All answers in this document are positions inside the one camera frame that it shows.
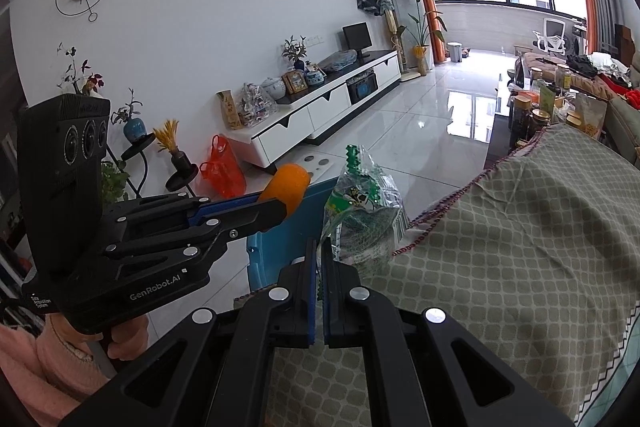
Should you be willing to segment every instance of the computer monitor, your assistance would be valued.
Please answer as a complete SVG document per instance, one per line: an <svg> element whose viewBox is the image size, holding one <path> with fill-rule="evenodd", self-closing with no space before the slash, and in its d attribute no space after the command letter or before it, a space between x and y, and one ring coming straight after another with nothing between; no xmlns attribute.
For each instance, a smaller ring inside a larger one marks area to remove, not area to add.
<svg viewBox="0 0 640 427"><path fill-rule="evenodd" d="M353 24L351 26L344 26L342 28L344 32L344 38L347 41L347 47L350 50L356 50L358 52L358 60L362 62L364 57L369 57L369 54L362 54L364 48L369 48L371 45L371 36L369 35L369 29L366 22L360 24Z"/></svg>

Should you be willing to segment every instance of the gold lid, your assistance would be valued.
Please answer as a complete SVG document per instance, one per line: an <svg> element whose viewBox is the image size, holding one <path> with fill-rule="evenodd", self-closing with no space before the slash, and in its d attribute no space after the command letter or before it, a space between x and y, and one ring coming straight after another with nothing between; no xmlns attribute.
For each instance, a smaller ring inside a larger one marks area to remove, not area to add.
<svg viewBox="0 0 640 427"><path fill-rule="evenodd" d="M533 111L531 111L531 116L540 121L548 122L551 120L551 115L547 111L542 109L534 109Z"/></svg>
<svg viewBox="0 0 640 427"><path fill-rule="evenodd" d="M574 116L571 116L571 115L567 115L566 123L567 125L570 125L571 127L575 127L576 129L580 129L580 127L582 127L582 120L580 120L580 118L575 118Z"/></svg>
<svg viewBox="0 0 640 427"><path fill-rule="evenodd" d="M528 96L519 94L513 99L513 107L517 107L519 109L531 109L531 99Z"/></svg>

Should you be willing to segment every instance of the metal screw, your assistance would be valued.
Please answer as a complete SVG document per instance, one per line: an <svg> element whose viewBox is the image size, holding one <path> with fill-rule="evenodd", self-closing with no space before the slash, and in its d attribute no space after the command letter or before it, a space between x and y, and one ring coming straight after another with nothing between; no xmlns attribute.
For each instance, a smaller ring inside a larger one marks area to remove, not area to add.
<svg viewBox="0 0 640 427"><path fill-rule="evenodd" d="M212 318L213 313L211 313L211 310L206 310L204 308L196 310L191 314L191 320L196 324L206 324L211 322Z"/></svg>
<svg viewBox="0 0 640 427"><path fill-rule="evenodd" d="M356 299L356 301L364 301L369 298L369 290L362 286L356 286L349 290L349 295L352 299Z"/></svg>
<svg viewBox="0 0 640 427"><path fill-rule="evenodd" d="M284 301L287 297L289 297L289 290L283 288L282 286L277 286L269 290L269 296L274 301Z"/></svg>
<svg viewBox="0 0 640 427"><path fill-rule="evenodd" d="M440 324L447 318L447 314L440 308L429 308L424 312L424 317L434 324Z"/></svg>

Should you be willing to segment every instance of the cabinet drawer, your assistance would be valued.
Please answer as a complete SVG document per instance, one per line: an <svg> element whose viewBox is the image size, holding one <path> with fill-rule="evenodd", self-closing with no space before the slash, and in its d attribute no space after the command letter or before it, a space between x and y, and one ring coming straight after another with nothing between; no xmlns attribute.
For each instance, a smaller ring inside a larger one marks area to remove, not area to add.
<svg viewBox="0 0 640 427"><path fill-rule="evenodd" d="M309 111L303 107L268 128L257 138L260 140L267 158L273 163L294 145L309 136L313 130L314 126L311 123Z"/></svg>
<svg viewBox="0 0 640 427"><path fill-rule="evenodd" d="M346 84L327 91L320 98L307 105L314 129L320 129L329 120L350 107L351 100Z"/></svg>
<svg viewBox="0 0 640 427"><path fill-rule="evenodd" d="M400 68L398 66L398 56L395 55L389 60L380 62L373 66L373 71L376 73L376 80L378 81L378 87L382 87L388 84L389 81L398 78L400 75Z"/></svg>

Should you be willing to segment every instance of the pink sleeve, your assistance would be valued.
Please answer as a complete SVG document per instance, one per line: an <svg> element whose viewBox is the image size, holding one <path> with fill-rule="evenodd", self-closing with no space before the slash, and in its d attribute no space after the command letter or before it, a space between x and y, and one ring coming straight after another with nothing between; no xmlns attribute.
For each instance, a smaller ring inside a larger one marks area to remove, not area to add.
<svg viewBox="0 0 640 427"><path fill-rule="evenodd" d="M49 319L34 339L0 325L0 367L34 419L54 427L107 382L91 356L64 343Z"/></svg>

